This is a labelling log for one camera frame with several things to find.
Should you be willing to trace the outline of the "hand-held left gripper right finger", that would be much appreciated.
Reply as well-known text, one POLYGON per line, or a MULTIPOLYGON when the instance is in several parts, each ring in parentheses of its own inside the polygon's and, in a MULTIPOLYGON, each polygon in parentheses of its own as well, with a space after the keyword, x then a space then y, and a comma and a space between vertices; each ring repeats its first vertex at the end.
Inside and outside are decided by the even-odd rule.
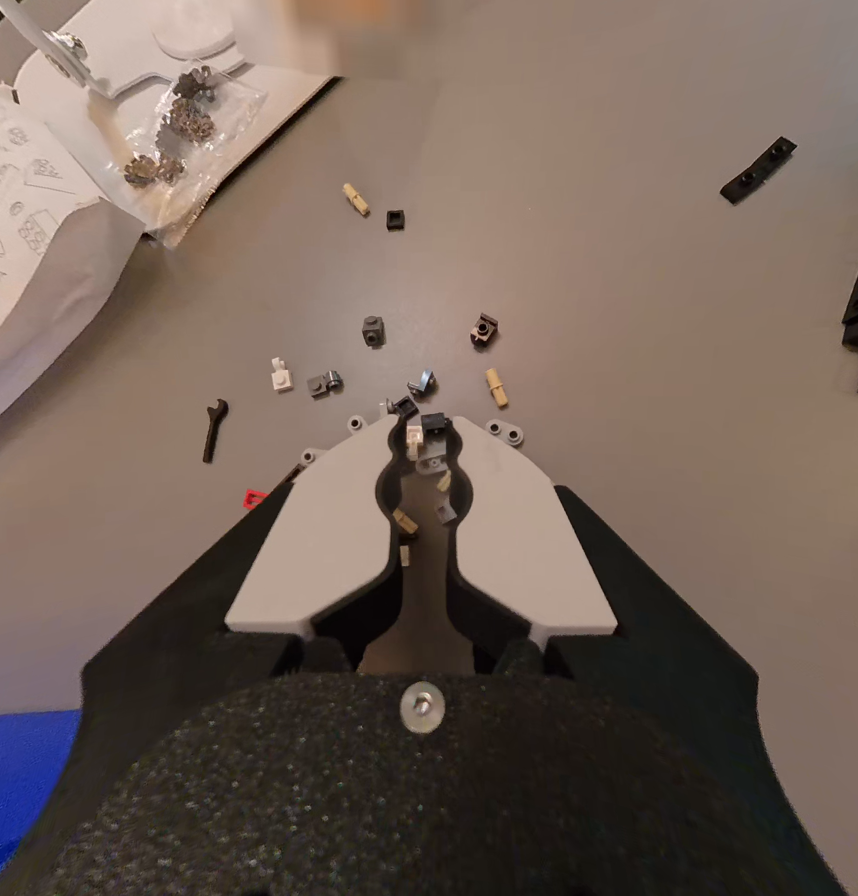
POLYGON ((611 637, 618 621, 552 479, 464 417, 447 427, 455 513, 446 615, 489 673, 507 646, 545 655, 562 637, 611 637))

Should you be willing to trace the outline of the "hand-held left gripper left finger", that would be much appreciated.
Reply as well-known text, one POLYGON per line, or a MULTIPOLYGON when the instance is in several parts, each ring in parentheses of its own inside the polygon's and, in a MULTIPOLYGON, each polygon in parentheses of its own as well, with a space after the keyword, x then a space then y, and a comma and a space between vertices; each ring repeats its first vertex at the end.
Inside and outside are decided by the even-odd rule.
POLYGON ((360 665, 403 604, 403 432, 383 417, 298 476, 224 617, 231 631, 332 639, 360 665))

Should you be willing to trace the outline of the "grey desk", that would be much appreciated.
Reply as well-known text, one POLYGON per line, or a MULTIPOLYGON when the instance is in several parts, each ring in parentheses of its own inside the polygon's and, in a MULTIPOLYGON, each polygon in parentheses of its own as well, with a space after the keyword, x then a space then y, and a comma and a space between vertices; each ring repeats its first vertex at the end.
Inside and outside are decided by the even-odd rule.
POLYGON ((139 243, 2 415, 0 713, 75 709, 304 447, 427 366, 482 425, 495 367, 524 454, 758 671, 781 783, 858 894, 858 2, 485 2, 437 66, 336 84, 176 249, 139 243))

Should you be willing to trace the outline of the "black toy wrench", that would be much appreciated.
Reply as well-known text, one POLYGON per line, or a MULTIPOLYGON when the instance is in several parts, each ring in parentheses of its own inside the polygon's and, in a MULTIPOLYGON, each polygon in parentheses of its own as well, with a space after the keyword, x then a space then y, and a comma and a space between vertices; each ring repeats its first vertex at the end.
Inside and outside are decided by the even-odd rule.
POLYGON ((218 399, 214 406, 207 408, 209 427, 202 454, 202 461, 205 464, 213 462, 220 426, 223 420, 226 419, 228 412, 229 404, 225 399, 218 399))

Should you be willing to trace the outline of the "blue plastic bin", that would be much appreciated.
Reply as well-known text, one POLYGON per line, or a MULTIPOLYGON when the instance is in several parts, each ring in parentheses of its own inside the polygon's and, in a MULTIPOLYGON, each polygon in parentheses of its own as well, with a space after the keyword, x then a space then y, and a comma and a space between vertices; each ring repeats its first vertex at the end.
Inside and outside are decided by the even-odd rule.
POLYGON ((0 872, 60 778, 81 713, 0 714, 0 872))

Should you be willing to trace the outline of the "open instruction booklet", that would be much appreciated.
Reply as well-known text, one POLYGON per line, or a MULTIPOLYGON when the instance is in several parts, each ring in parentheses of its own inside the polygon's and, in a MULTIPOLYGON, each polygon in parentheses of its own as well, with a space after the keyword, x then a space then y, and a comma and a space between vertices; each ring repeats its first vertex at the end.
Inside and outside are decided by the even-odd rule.
POLYGON ((0 416, 103 308, 143 230, 0 84, 0 416))

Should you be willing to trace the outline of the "black curved long plate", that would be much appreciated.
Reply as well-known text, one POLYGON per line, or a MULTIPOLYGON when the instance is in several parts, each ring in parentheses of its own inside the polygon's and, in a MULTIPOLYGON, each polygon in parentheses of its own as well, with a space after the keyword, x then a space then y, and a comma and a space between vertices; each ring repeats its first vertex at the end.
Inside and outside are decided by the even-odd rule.
POLYGON ((793 157, 796 149, 797 144, 794 141, 780 137, 751 165, 728 181, 719 191, 719 195, 733 206, 743 202, 785 165, 793 157))

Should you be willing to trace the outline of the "clear plastic parts bag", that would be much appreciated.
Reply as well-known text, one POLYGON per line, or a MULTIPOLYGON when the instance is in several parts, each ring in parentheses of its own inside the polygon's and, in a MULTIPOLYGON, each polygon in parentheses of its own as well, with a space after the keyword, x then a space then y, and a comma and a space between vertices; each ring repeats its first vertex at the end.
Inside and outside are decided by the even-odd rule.
POLYGON ((89 104, 109 145, 110 188, 132 200, 148 238, 178 246, 232 172, 234 151, 266 99, 266 91, 199 62, 163 86, 135 126, 121 123, 116 102, 89 104))

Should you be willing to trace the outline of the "white book stand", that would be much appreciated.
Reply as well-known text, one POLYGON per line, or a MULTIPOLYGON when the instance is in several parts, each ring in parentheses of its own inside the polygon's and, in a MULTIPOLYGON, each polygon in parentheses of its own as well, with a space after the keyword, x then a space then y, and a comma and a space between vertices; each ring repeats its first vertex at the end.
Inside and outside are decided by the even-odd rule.
POLYGON ((254 38, 238 6, 86 2, 64 25, 45 28, 30 2, 0 2, 3 17, 34 48, 14 82, 20 106, 49 128, 106 198, 135 216, 121 187, 110 188, 109 145, 89 104, 116 102, 121 123, 135 126, 163 86, 203 62, 267 93, 253 128, 234 151, 230 176, 336 81, 325 73, 257 63, 254 38))

